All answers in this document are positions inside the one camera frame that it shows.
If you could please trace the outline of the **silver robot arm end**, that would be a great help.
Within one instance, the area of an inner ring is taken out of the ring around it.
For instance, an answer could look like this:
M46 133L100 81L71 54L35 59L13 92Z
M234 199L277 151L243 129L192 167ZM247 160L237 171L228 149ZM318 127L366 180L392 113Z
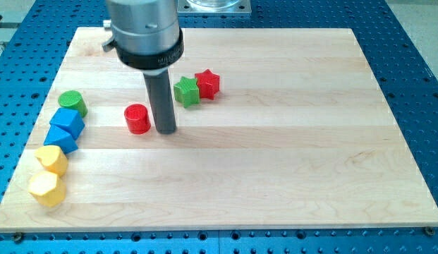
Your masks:
M183 32L174 0L106 0L112 36L104 51L116 50L125 65L156 71L176 63L183 54Z

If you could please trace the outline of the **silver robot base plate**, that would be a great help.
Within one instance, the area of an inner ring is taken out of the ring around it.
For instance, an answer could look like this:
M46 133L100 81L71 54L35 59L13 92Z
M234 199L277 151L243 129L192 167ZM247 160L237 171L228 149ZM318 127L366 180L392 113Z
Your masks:
M176 0L180 17L251 16L251 0Z

